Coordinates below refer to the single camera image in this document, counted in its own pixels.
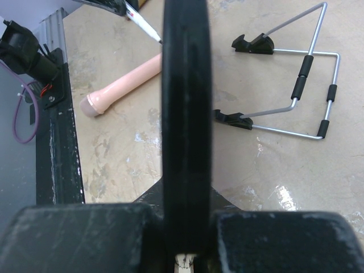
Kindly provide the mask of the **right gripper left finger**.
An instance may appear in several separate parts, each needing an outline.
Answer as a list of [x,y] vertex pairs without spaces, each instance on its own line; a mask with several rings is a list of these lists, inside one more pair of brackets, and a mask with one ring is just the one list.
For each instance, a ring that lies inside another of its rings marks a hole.
[[1,236],[1,271],[165,272],[163,187],[131,203],[21,209]]

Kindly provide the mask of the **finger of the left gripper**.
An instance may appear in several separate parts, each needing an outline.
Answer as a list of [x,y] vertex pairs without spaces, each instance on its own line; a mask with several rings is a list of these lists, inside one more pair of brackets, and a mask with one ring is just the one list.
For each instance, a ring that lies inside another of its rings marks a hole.
[[126,5],[122,0],[73,0],[74,2],[82,3],[106,10],[118,16],[126,16]]

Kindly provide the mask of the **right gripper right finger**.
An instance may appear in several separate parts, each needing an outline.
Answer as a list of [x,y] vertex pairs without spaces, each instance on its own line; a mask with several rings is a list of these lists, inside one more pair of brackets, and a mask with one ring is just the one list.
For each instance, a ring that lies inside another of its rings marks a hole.
[[338,213],[226,209],[211,230],[196,272],[363,272],[363,250]]

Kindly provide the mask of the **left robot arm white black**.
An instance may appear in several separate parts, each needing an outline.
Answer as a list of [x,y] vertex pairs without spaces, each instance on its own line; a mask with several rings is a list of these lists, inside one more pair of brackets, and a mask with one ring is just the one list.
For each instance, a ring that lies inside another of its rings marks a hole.
[[63,8],[43,20],[38,33],[4,20],[1,35],[1,61],[16,75],[28,75],[34,80],[48,84],[66,78],[67,53]]

